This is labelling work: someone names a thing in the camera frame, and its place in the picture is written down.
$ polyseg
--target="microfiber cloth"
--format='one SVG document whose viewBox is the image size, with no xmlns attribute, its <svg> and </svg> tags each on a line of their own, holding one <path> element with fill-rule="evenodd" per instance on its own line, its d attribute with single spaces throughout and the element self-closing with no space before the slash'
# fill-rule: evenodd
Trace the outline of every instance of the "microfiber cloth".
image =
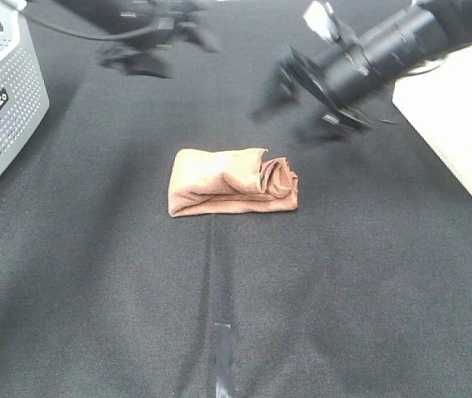
<svg viewBox="0 0 472 398">
<path fill-rule="evenodd" d="M 263 162 L 266 151 L 182 149 L 169 182 L 169 215 L 295 210 L 298 177 L 286 158 Z"/>
</svg>

